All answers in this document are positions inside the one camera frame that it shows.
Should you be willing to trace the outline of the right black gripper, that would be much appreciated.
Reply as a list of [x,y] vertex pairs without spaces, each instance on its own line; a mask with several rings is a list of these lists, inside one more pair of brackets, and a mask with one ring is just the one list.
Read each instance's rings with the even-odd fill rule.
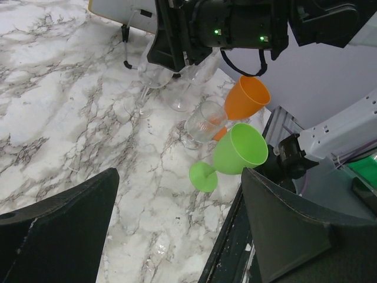
[[199,65],[213,51],[258,50],[259,73],[267,71],[265,51],[275,60],[287,47],[287,1],[156,1],[157,32],[150,63],[175,73]]

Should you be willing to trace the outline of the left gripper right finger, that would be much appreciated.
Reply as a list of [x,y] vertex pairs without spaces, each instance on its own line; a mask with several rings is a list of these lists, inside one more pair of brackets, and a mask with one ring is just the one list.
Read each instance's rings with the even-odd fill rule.
[[242,189],[263,282],[376,282],[376,222],[325,208],[252,169]]

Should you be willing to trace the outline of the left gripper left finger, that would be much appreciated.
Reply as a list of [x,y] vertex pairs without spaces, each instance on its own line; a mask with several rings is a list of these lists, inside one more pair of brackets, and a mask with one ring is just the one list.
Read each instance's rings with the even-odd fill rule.
[[1,215],[1,282],[95,282],[120,177],[109,168]]

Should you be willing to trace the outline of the green plastic wine glass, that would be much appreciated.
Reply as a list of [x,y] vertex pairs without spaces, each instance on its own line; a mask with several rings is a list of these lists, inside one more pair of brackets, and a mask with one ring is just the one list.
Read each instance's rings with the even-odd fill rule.
[[254,127],[235,124],[217,143],[212,164],[196,162],[189,170],[191,184],[199,191],[211,193],[218,185],[217,173],[239,175],[243,169],[254,169],[266,162],[267,143]]

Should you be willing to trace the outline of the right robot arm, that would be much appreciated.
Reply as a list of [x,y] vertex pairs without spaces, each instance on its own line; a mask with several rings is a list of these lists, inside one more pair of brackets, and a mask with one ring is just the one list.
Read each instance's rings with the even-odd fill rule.
[[[358,44],[376,15],[375,1],[156,1],[157,32],[149,62],[181,71],[199,64],[212,48],[259,52],[259,75],[267,71],[264,52],[277,59],[292,31],[299,46]],[[292,189],[336,149],[350,158],[376,144],[376,94],[371,93],[325,122],[291,134],[257,170]]]

